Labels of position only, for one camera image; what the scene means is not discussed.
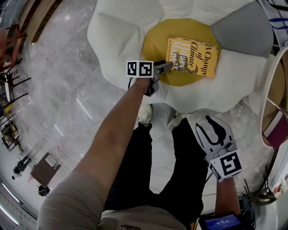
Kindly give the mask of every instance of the screen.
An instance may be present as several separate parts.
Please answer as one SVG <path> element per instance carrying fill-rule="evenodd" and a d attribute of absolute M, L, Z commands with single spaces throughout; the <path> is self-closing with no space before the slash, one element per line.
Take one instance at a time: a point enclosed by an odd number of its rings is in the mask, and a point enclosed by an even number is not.
<path fill-rule="evenodd" d="M 223 230 L 241 224 L 234 215 L 207 220 L 205 223 L 209 230 Z"/>

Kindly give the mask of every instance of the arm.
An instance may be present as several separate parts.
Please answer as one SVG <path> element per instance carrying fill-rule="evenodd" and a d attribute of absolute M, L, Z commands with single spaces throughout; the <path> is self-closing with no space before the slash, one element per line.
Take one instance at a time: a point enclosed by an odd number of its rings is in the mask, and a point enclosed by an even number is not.
<path fill-rule="evenodd" d="M 139 78 L 101 124 L 75 172 L 95 177 L 108 194 L 130 141 L 150 79 Z"/>
<path fill-rule="evenodd" d="M 215 214 L 231 211 L 233 211 L 236 215 L 241 213 L 236 186 L 233 178 L 223 182 L 217 182 Z"/>

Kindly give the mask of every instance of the shoe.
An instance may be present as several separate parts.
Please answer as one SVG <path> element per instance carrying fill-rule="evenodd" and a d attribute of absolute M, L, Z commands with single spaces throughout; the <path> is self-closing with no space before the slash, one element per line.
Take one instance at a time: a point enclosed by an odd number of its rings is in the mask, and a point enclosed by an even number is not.
<path fill-rule="evenodd" d="M 169 132 L 172 133 L 172 130 L 180 125 L 181 120 L 184 118 L 188 119 L 190 115 L 191 114 L 176 112 L 174 118 L 172 118 L 167 125 Z"/>
<path fill-rule="evenodd" d="M 148 127 L 152 119 L 153 109 L 149 104 L 141 104 L 138 112 L 139 122 Z"/>

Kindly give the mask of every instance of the book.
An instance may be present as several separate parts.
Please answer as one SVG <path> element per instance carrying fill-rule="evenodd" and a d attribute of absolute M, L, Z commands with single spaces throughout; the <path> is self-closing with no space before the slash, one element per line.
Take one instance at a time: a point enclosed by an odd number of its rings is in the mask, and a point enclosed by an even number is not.
<path fill-rule="evenodd" d="M 166 62 L 174 71 L 214 78 L 219 47 L 193 39 L 169 36 Z"/>
<path fill-rule="evenodd" d="M 288 122 L 282 111 L 278 111 L 276 116 L 264 130 L 263 135 L 271 146 L 277 150 L 288 137 Z"/>

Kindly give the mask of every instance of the yellow cushion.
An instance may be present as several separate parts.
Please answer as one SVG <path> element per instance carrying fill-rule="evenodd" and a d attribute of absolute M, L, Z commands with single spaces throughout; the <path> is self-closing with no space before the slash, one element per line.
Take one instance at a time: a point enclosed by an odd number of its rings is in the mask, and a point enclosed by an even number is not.
<path fill-rule="evenodd" d="M 142 49 L 143 58 L 155 62 L 166 60 L 169 36 L 189 38 L 220 46 L 211 32 L 210 26 L 190 18 L 167 19 L 148 31 Z M 199 75 L 171 70 L 160 75 L 162 82 L 174 86 L 192 84 L 202 78 Z"/>

